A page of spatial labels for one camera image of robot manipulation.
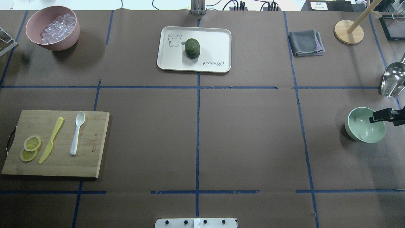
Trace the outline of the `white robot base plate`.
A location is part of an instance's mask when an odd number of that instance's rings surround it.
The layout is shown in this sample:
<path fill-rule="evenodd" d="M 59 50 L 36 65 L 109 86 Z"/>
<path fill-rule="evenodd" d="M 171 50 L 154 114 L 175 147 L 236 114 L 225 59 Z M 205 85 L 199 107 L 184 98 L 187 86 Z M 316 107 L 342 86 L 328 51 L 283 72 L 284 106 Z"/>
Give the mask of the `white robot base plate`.
<path fill-rule="evenodd" d="M 237 228 L 234 218 L 164 218 L 158 219 L 155 228 Z"/>

